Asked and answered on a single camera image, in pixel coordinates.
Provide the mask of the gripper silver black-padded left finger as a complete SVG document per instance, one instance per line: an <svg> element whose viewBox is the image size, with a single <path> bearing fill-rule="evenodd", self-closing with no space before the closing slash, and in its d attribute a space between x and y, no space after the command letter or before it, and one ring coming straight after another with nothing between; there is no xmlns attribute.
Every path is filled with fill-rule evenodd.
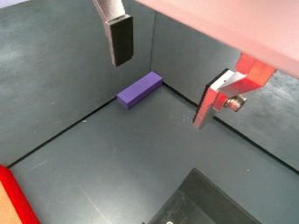
<svg viewBox="0 0 299 224"><path fill-rule="evenodd" d="M92 0L102 17L110 44L112 64L119 67L134 56L134 18L122 0Z"/></svg>

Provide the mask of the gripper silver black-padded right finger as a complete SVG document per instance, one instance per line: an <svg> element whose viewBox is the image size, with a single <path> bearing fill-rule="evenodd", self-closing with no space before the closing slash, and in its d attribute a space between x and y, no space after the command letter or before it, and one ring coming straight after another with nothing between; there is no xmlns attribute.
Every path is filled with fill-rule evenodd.
<svg viewBox="0 0 299 224"><path fill-rule="evenodd" d="M247 101L243 94L262 88L275 71L272 66L242 53L235 70L224 69L206 86L194 125L202 129L223 108L238 112Z"/></svg>

